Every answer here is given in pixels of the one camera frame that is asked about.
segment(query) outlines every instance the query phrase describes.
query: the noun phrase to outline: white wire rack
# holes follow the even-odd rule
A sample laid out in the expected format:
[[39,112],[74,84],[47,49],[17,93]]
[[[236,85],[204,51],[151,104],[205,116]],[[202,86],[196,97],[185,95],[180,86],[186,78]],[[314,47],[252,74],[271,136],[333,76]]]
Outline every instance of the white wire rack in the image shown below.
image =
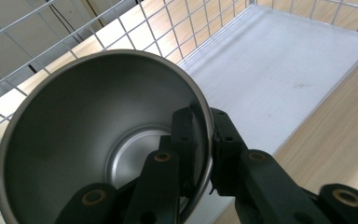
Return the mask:
[[[358,32],[358,0],[121,1],[110,2],[108,9],[94,17],[83,8],[85,1],[71,0],[71,13],[81,22],[69,35],[63,35],[62,27],[48,16],[51,7],[60,9],[68,1],[23,2],[28,8],[24,14],[10,22],[0,21],[0,137],[23,99],[60,66],[110,49],[150,51],[179,63],[252,4]],[[22,29],[30,21],[33,26],[26,27],[25,33],[32,38],[25,38]],[[78,41],[81,35],[87,38]]]

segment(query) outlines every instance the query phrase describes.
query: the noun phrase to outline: wooden surface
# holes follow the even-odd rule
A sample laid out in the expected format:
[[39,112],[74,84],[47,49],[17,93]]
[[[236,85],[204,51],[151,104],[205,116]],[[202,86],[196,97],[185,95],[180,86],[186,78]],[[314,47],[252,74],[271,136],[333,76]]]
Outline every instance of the wooden surface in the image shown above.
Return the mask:
[[[202,1],[192,2],[190,11],[194,11]],[[222,1],[221,8],[227,6],[226,3],[231,1]],[[271,6],[271,1],[258,1],[260,5]],[[308,17],[312,8],[313,0],[294,1],[291,7],[290,0],[276,0],[274,7],[282,10],[292,9],[293,13]],[[144,1],[144,10],[146,15],[151,15],[158,8],[162,7],[162,1]],[[217,15],[218,2],[213,0],[207,4],[207,13],[209,18]],[[244,1],[236,4],[236,13],[244,9]],[[233,9],[227,10],[223,16],[209,21],[205,18],[206,14],[203,8],[197,10],[192,18],[184,21],[182,14],[187,13],[186,4],[181,0],[174,0],[167,7],[172,14],[172,22],[178,23],[175,29],[170,30],[171,24],[167,17],[167,11],[160,11],[149,21],[154,30],[154,35],[163,36],[158,45],[164,54],[176,48],[179,44],[183,44],[168,59],[177,63],[182,56],[186,56],[191,50],[195,49],[200,43],[205,41],[209,33],[212,35],[234,16]],[[325,22],[331,22],[337,10],[337,5],[332,5],[325,1],[318,1],[315,6],[313,18]],[[344,14],[337,16],[336,25],[349,27],[353,29],[358,26],[358,11],[345,8]],[[144,20],[142,11],[139,7],[129,11],[122,17],[127,26],[136,25],[134,18]],[[98,36],[104,45],[113,43],[119,37],[119,23],[112,22],[110,25],[102,29]],[[139,33],[148,33],[147,25],[140,26]],[[192,29],[199,31],[197,35],[191,37]],[[174,38],[174,33],[178,36],[178,41]],[[144,46],[142,39],[137,39],[137,35],[132,37],[137,42],[136,46]],[[144,38],[150,38],[150,34],[144,35]],[[118,41],[110,47],[110,49],[125,48],[132,49],[128,40]],[[77,57],[98,52],[102,49],[95,37],[91,37],[73,49]],[[152,46],[147,51],[156,52],[156,46]],[[48,71],[53,72],[60,66],[74,60],[75,57],[71,53],[66,53],[59,60],[48,66]],[[45,77],[48,76],[46,71],[40,71],[26,82],[20,85],[20,88],[29,93],[32,89]],[[22,102],[24,96],[17,91],[11,91],[0,98],[0,113],[7,116],[15,111],[17,106]],[[5,121],[0,125],[0,137],[3,134],[8,122]],[[339,182],[358,188],[358,67],[348,76],[344,82],[326,99],[326,101],[305,121],[305,123],[293,134],[287,143],[275,154],[275,158],[288,172],[288,174],[302,187],[317,192],[319,187],[325,183]],[[239,223],[236,218],[233,206],[222,214],[215,223]]]

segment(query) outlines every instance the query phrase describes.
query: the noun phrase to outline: wire basket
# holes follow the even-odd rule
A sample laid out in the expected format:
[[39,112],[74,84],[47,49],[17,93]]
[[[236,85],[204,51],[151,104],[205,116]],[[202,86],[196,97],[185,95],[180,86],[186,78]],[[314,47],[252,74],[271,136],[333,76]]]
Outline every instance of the wire basket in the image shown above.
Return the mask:
[[0,14],[0,138],[21,102],[61,66],[110,49],[145,50],[180,63],[253,4],[358,32],[358,0],[22,2],[0,5],[19,12]]

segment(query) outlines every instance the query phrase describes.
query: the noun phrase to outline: stainless steel bowl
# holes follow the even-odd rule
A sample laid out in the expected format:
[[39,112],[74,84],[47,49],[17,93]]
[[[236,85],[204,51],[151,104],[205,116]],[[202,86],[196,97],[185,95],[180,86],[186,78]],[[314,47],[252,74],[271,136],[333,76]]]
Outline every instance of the stainless steel bowl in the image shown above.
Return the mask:
[[179,67],[136,50],[69,63],[16,111],[0,146],[0,207],[7,223],[53,223],[91,183],[117,188],[140,174],[145,157],[170,134],[173,111],[190,106],[201,136],[197,192],[211,171],[213,119],[200,89]]

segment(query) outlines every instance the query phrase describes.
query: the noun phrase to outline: bowl rim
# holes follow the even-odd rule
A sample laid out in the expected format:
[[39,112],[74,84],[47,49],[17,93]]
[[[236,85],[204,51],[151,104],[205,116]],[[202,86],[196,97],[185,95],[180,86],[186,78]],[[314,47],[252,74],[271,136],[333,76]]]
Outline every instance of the bowl rim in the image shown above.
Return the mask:
[[41,83],[39,83],[36,86],[36,88],[34,88],[34,90],[24,99],[24,101],[21,103],[19,108],[15,111],[13,117],[10,119],[10,122],[7,125],[7,129],[5,130],[5,133],[3,135],[2,142],[0,144],[0,210],[4,220],[7,223],[20,223],[17,220],[16,216],[14,215],[13,210],[10,208],[10,203],[7,197],[7,192],[6,192],[7,184],[5,181],[5,170],[6,170],[5,161],[7,158],[7,151],[8,151],[10,139],[14,133],[16,124],[19,122],[20,118],[22,117],[22,114],[26,109],[27,105],[30,104],[33,101],[33,99],[38,95],[38,93],[41,92],[43,89],[45,89],[45,87],[49,83],[51,83],[60,74],[69,70],[70,68],[73,68],[74,66],[77,66],[78,64],[91,59],[95,59],[106,55],[118,55],[118,54],[142,56],[168,66],[170,69],[174,71],[175,74],[180,76],[186,82],[186,84],[190,87],[190,89],[194,92],[197,99],[199,100],[200,107],[202,110],[202,115],[205,119],[208,148],[204,156],[205,157],[204,164],[202,166],[202,170],[200,173],[199,181],[196,186],[196,190],[180,214],[181,222],[184,222],[186,219],[188,219],[192,211],[197,206],[203,192],[208,186],[211,176],[212,166],[213,166],[213,161],[212,161],[213,130],[214,130],[213,116],[212,116],[211,109],[208,106],[208,103],[205,99],[205,96],[201,92],[196,82],[190,77],[190,75],[188,75],[175,63],[172,63],[167,59],[164,59],[158,55],[145,51],[140,51],[136,49],[113,49],[113,50],[94,53],[82,58],[78,58],[74,61],[65,64],[64,66],[57,69],[56,71],[52,72],[51,75],[49,75]]

